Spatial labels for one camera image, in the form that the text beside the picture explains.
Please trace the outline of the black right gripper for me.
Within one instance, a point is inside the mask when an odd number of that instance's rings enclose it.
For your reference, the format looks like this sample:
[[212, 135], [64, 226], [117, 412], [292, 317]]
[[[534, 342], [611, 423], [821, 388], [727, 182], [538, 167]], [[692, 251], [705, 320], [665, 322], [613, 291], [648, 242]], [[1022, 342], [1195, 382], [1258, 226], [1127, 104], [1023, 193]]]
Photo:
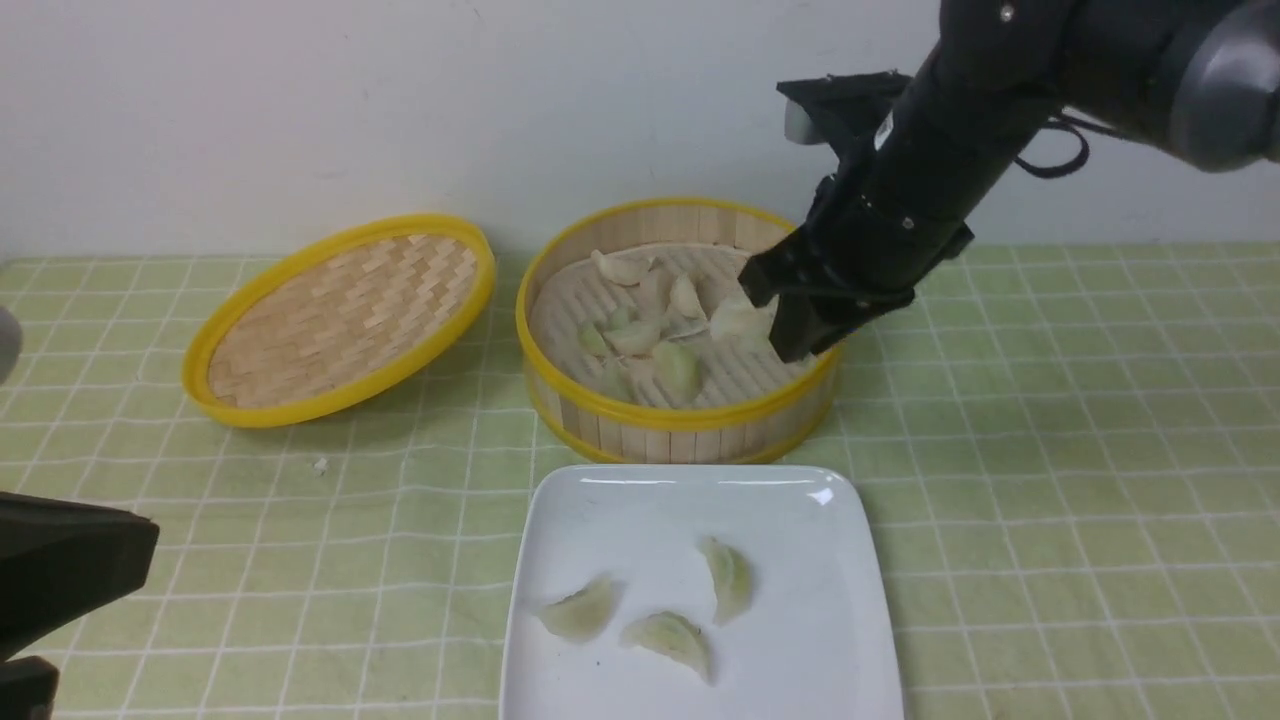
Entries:
[[782, 363], [910, 306], [914, 286], [1059, 109], [1034, 85], [983, 88], [941, 60], [910, 77], [876, 135], [838, 156], [800, 228], [739, 273], [754, 307], [780, 299], [772, 348]]

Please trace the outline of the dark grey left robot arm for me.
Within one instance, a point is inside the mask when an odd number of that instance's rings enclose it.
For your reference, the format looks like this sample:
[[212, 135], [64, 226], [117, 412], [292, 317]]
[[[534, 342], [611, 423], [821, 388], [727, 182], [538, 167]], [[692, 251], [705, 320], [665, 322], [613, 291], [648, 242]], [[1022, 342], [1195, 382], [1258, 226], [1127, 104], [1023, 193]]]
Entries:
[[50, 719], [59, 670], [24, 656], [74, 620], [141, 589], [159, 525], [90, 503], [1, 493], [1, 716]]

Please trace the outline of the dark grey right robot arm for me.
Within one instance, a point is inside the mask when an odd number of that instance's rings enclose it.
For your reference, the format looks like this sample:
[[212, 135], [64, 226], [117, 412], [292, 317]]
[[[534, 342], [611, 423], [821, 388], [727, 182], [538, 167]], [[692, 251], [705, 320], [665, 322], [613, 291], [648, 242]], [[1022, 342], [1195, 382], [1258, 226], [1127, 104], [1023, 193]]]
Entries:
[[973, 241], [966, 219], [1043, 129], [1143, 143], [1202, 172], [1277, 160], [1275, 1], [943, 1], [919, 69], [778, 85], [783, 132], [838, 159], [804, 222], [739, 282], [785, 363], [909, 306]]

